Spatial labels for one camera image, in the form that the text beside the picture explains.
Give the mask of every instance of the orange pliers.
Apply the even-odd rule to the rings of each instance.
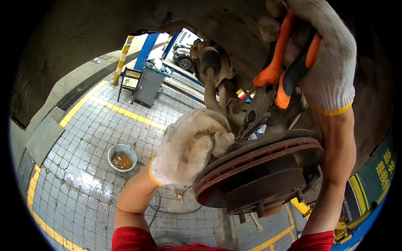
[[[258,87],[263,87],[267,83],[275,86],[279,84],[275,105],[281,109],[288,107],[290,97],[297,83],[314,65],[322,38],[318,31],[312,28],[308,40],[297,58],[292,62],[289,68],[279,76],[283,55],[285,54],[285,48],[295,18],[296,15],[289,9],[283,20],[271,63],[253,80],[253,85]]]

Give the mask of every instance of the gray cabinet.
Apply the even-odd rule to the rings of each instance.
[[[134,93],[135,100],[151,107],[165,78],[166,76],[145,67]]]

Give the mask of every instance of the yellow pole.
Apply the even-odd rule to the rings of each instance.
[[[168,40],[166,41],[165,45],[163,46],[162,50],[165,49],[166,45],[168,44],[169,40],[170,40],[171,36],[168,37]]]
[[[121,56],[120,56],[120,59],[119,59],[119,63],[117,64],[115,79],[113,80],[113,85],[115,85],[115,86],[119,82],[120,73],[121,73],[121,70],[123,68],[124,61],[125,61],[125,58],[127,56],[127,52],[130,49],[131,42],[133,41],[133,38],[134,38],[134,36],[127,36],[126,42],[125,42],[125,44],[123,46],[123,49],[121,50]]]

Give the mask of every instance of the yellow floor line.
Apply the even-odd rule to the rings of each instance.
[[[285,231],[281,232],[280,234],[278,234],[277,236],[271,238],[270,240],[264,242],[261,245],[258,245],[256,247],[253,247],[252,249],[248,250],[248,251],[261,251],[267,247],[269,247],[269,249],[272,251],[274,250],[274,246],[273,244],[275,242],[277,242],[278,240],[280,240],[282,237],[284,237],[286,234],[291,233],[293,228],[295,228],[295,225],[292,224],[290,227],[288,227]]]
[[[290,225],[293,225],[293,218],[292,218],[292,215],[290,214],[289,207],[287,206],[287,203],[285,204],[285,206],[286,206],[287,214],[289,215]],[[290,236],[292,237],[292,243],[295,242],[295,237],[293,236],[292,231],[290,231]]]
[[[65,127],[67,125],[67,123],[70,121],[70,119],[74,116],[74,114],[80,109],[80,107],[82,107],[83,104],[85,104],[86,101],[88,100],[92,100],[98,104],[101,104],[109,109],[112,109],[116,112],[119,112],[123,115],[126,115],[129,118],[133,118],[135,120],[141,121],[143,123],[146,123],[152,127],[161,129],[161,130],[166,130],[167,126],[165,126],[164,124],[152,121],[148,118],[144,118],[138,114],[132,113],[130,111],[127,111],[117,105],[111,104],[105,100],[102,100],[100,98],[94,97],[93,95],[105,84],[107,83],[106,80],[103,80],[102,82],[100,82],[99,84],[97,84],[92,90],[90,90],[90,92],[88,92],[69,112],[68,114],[65,115],[65,117],[63,118],[63,120],[60,122],[60,125],[62,127]]]
[[[33,219],[35,222],[48,234],[50,235],[55,241],[57,241],[60,245],[64,246],[70,251],[86,251],[82,247],[75,245],[71,241],[67,240],[66,238],[62,237],[61,234],[57,233],[53,228],[51,228],[45,221],[36,214],[33,209],[33,197],[35,194],[36,184],[38,182],[39,173],[41,168],[35,164],[35,174],[33,175],[31,181],[29,182],[28,188],[28,197],[27,197],[27,204],[29,212],[31,212]]]

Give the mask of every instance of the wooden chair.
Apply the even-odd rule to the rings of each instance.
[[[138,71],[135,69],[129,69],[126,67],[124,69],[123,73],[121,74],[121,76],[122,76],[122,78],[121,78],[121,83],[120,83],[119,95],[117,97],[117,102],[120,99],[120,94],[121,94],[122,89],[130,90],[130,91],[132,91],[132,95],[134,95],[134,91],[135,91],[135,88],[137,87],[138,81],[142,77],[142,71]],[[134,79],[133,83],[130,85],[124,84],[124,77]]]

